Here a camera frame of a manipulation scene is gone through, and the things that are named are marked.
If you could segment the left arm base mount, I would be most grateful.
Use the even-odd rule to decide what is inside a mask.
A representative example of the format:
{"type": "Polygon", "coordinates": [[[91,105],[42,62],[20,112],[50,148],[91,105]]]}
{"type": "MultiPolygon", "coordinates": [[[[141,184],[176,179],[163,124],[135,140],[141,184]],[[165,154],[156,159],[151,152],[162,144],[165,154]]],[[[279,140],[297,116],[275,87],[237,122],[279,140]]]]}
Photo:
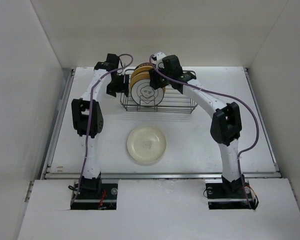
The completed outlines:
{"type": "Polygon", "coordinates": [[[103,183],[100,178],[83,178],[79,183],[69,185],[72,191],[71,210],[116,210],[118,183],[103,183]]]}

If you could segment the cream white plate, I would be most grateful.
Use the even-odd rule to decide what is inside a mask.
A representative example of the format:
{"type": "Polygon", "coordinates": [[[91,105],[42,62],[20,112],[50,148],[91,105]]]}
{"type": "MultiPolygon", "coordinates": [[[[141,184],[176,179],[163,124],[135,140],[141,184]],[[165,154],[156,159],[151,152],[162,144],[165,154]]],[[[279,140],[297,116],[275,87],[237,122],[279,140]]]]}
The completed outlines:
{"type": "Polygon", "coordinates": [[[163,157],[167,148],[167,140],[164,132],[157,126],[142,125],[129,133],[126,146],[136,163],[149,166],[163,157]]]}

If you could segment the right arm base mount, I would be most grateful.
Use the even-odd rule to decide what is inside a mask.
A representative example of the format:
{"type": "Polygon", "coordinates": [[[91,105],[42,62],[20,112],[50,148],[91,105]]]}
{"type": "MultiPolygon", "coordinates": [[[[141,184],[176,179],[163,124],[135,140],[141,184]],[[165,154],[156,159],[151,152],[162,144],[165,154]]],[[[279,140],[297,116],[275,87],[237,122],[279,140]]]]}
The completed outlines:
{"type": "Polygon", "coordinates": [[[260,203],[248,181],[244,187],[239,182],[239,189],[231,191],[221,179],[209,179],[205,182],[203,195],[207,198],[209,210],[256,210],[260,203]]]}

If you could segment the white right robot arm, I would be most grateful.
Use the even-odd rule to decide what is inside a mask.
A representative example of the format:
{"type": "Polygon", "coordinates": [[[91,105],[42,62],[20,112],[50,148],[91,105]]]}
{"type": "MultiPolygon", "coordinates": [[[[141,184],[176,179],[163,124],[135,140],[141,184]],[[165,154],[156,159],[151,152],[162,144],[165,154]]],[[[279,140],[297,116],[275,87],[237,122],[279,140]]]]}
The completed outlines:
{"type": "Polygon", "coordinates": [[[222,161],[222,193],[233,197],[240,191],[244,182],[239,158],[239,137],[242,130],[240,107],[237,102],[225,103],[218,97],[220,93],[205,88],[196,75],[184,71],[176,55],[162,52],[149,58],[150,84],[153,88],[167,85],[193,100],[210,117],[210,135],[218,144],[222,161]]]}

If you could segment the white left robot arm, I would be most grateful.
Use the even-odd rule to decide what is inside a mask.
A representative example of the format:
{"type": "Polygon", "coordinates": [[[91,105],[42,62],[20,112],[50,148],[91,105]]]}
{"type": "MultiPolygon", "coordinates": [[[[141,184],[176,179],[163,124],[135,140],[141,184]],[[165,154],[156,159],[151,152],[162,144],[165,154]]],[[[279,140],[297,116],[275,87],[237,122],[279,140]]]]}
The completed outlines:
{"type": "Polygon", "coordinates": [[[101,98],[104,95],[116,97],[119,93],[129,93],[129,80],[124,75],[127,65],[122,63],[121,57],[130,57],[127,65],[132,64],[133,57],[130,54],[109,53],[105,61],[99,61],[94,66],[93,77],[86,91],[71,102],[73,128],[84,138],[85,147],[78,188],[81,189],[87,180],[84,192],[93,199],[99,197],[102,192],[102,186],[95,181],[101,170],[92,157],[94,147],[89,145],[89,141],[95,139],[103,130],[101,98]]]}

